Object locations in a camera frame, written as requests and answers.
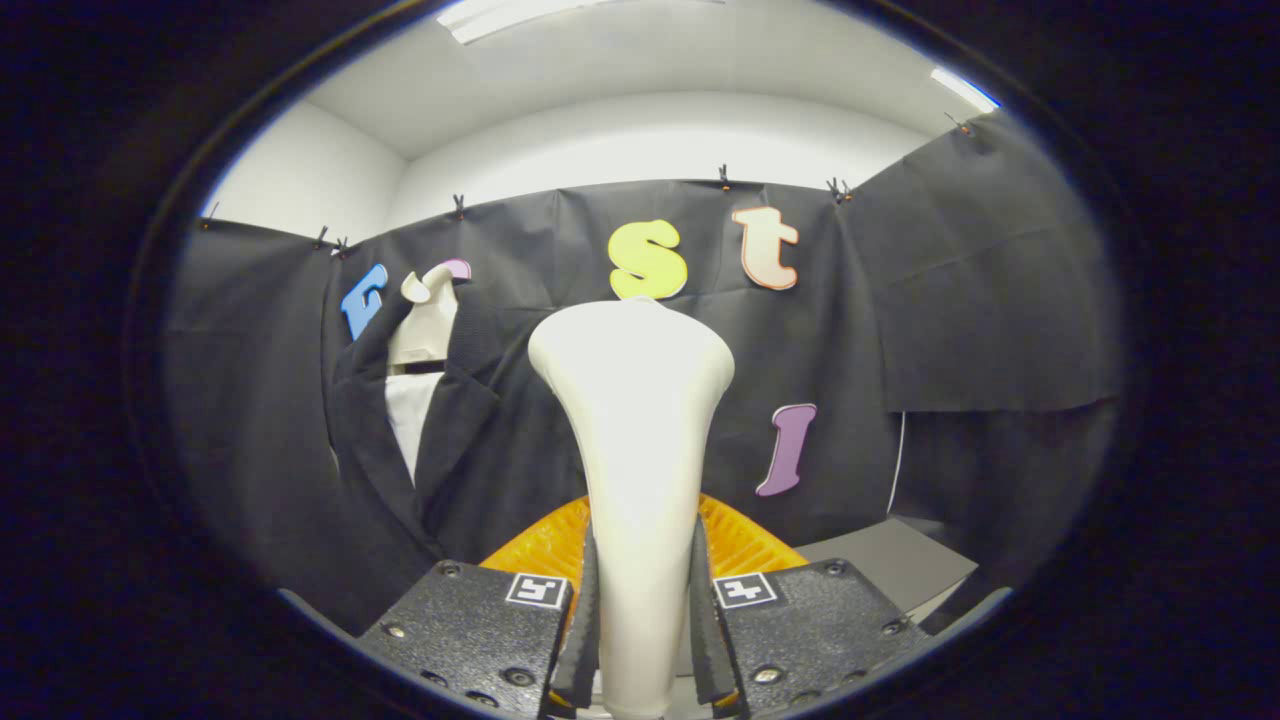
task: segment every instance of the blue letter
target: blue letter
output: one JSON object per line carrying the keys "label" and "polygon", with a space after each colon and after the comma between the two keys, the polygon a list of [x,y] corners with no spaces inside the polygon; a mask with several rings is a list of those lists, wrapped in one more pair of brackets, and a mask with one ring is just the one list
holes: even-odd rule
{"label": "blue letter", "polygon": [[378,295],[380,287],[387,287],[387,268],[381,263],[374,265],[342,299],[342,311],[347,314],[347,324],[351,325],[351,340],[365,332],[369,320],[383,306],[383,297]]}

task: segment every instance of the ceiling light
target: ceiling light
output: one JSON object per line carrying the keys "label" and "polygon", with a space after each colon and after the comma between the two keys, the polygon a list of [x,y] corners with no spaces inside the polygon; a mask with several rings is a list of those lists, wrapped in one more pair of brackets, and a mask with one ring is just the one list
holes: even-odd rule
{"label": "ceiling light", "polygon": [[978,90],[973,85],[960,79],[959,77],[943,70],[942,68],[933,68],[929,77],[941,82],[947,90],[955,92],[960,97],[964,97],[970,105],[978,109],[980,113],[989,113],[996,108],[1000,108],[1000,102],[996,102],[986,92]]}
{"label": "ceiling light", "polygon": [[453,37],[466,45],[486,35],[573,8],[599,5],[611,0],[462,0],[436,19]]}

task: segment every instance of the black cloth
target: black cloth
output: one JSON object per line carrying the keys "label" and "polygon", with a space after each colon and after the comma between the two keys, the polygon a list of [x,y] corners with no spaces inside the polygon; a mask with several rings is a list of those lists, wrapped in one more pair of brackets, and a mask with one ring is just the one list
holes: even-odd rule
{"label": "black cloth", "polygon": [[425,571],[326,442],[328,247],[227,222],[192,231],[164,329],[165,391],[200,529],[269,587],[362,630]]}
{"label": "black cloth", "polygon": [[[716,331],[736,363],[703,491],[791,544],[878,523],[892,496],[893,512],[938,523],[938,538],[980,564],[975,588],[1016,585],[1094,484],[1121,328],[1105,243],[1068,181],[1000,113],[972,127],[841,204],[787,186],[655,181],[468,208],[343,255],[234,223],[196,231],[166,348],[192,502],[266,582],[353,633],[434,560],[483,560],[586,492],[529,334],[561,307],[613,300],[609,236],[663,219],[689,281],[662,302]],[[742,269],[732,213],[758,206],[797,231],[781,247],[799,273],[790,290]],[[457,286],[415,488],[387,418],[387,342],[410,309],[404,275],[453,258],[474,277]],[[339,304],[378,264],[383,305],[352,342]],[[773,413],[809,402],[799,484],[756,496]]]}
{"label": "black cloth", "polygon": [[[782,250],[783,263],[800,273],[799,283],[787,291],[760,287],[742,270],[742,227],[733,223],[732,213],[762,205],[777,208],[801,238],[799,245]],[[850,243],[840,234],[840,211],[829,196],[813,190],[736,183],[724,192],[718,183],[680,181],[539,192],[471,208],[463,220],[453,215],[435,218],[361,243],[343,261],[338,292],[330,292],[330,340],[325,345],[334,356],[348,352],[342,346],[351,342],[351,331],[337,301],[375,264],[388,272],[387,288],[380,291],[384,305],[353,346],[367,341],[385,347],[394,332],[388,318],[401,316],[389,315],[389,307],[403,302],[398,288],[408,272],[421,274],[452,258],[470,263],[472,279],[457,286],[460,313],[453,332],[484,336],[486,355],[500,355],[503,366],[509,368],[506,387],[498,392],[502,406],[525,405],[539,423],[481,425],[462,437],[436,434],[444,425],[434,421],[433,398],[422,433],[422,457],[428,457],[429,448],[454,442],[468,443],[470,450],[451,465],[452,495],[447,500],[430,498],[428,507],[419,511],[461,514],[453,539],[439,542],[451,557],[476,562],[495,550],[499,539],[522,530],[529,515],[536,519],[558,507],[567,495],[564,488],[582,487],[579,477],[553,471],[563,462],[558,454],[571,455],[577,471],[577,446],[558,401],[529,365],[527,333],[561,307],[617,300],[608,282],[614,269],[607,254],[609,236],[626,223],[664,219],[680,232],[676,250],[689,266],[689,281],[680,293],[662,302],[716,331],[733,352],[736,365],[733,382],[712,420],[703,492],[728,502],[786,542],[815,542],[884,519],[899,439],[899,420],[884,411],[882,402],[879,346],[868,283]],[[483,316],[481,305],[486,310]],[[340,369],[337,377],[340,384]],[[372,396],[375,391],[370,386],[366,392]],[[488,400],[460,397],[456,411],[472,413],[470,402],[484,410]],[[764,482],[773,455],[773,413],[806,402],[818,406],[818,415],[808,428],[800,483],[777,496],[756,496],[755,488]],[[348,420],[339,416],[343,411],[337,405],[333,409],[332,425],[343,436]],[[380,406],[379,413],[385,414],[385,407]],[[379,421],[379,432],[384,424]],[[544,441],[543,433],[556,442]],[[525,443],[525,437],[535,442]],[[340,437],[338,443],[343,445]],[[403,465],[394,448],[385,441],[369,454],[383,457],[381,465]],[[481,530],[466,507],[479,507],[495,492],[489,479],[495,470],[488,461],[494,454],[509,465],[536,473],[506,475],[511,483],[503,486],[506,492],[521,502],[488,506]],[[475,459],[485,460],[476,464]],[[431,469],[420,465],[416,471],[424,470]],[[397,486],[407,483],[406,477]]]}
{"label": "black cloth", "polygon": [[1061,167],[1002,111],[910,152],[841,214],[896,411],[1062,410],[1120,392],[1119,286]]}

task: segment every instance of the clip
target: clip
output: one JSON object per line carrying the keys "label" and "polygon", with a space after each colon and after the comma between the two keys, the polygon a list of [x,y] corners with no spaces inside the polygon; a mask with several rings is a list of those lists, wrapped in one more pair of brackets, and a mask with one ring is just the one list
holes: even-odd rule
{"label": "clip", "polygon": [[951,120],[952,123],[955,123],[956,127],[960,128],[960,132],[963,132],[965,135],[973,135],[973,131],[969,129],[969,126],[966,126],[966,124],[961,123],[960,120],[952,118],[951,113],[943,111],[942,114],[946,115],[948,120]]}
{"label": "clip", "polygon": [[204,220],[202,220],[202,222],[200,223],[200,227],[202,227],[202,228],[204,228],[204,229],[206,229],[206,231],[209,229],[209,220],[212,220],[212,219],[214,219],[214,213],[216,213],[216,211],[218,211],[218,206],[219,206],[219,205],[221,205],[221,204],[223,204],[223,201],[221,201],[221,200],[219,200],[218,202],[214,202],[214,209],[209,211],[209,217],[207,217],[207,218],[205,218],[205,219],[204,219]]}
{"label": "clip", "polygon": [[835,177],[832,177],[829,181],[827,181],[827,190],[831,191],[831,199],[836,201],[836,205],[840,205],[840,201],[841,201],[840,187],[836,186],[836,178]]}

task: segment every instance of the letter s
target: letter s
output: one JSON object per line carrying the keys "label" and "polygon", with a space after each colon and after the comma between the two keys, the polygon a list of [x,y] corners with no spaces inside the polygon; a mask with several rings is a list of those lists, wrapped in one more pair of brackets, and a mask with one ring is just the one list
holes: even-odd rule
{"label": "letter s", "polygon": [[675,250],[680,233],[667,220],[627,223],[609,236],[609,260],[618,270],[609,273],[609,286],[622,300],[648,295],[671,297],[689,282],[689,266]]}

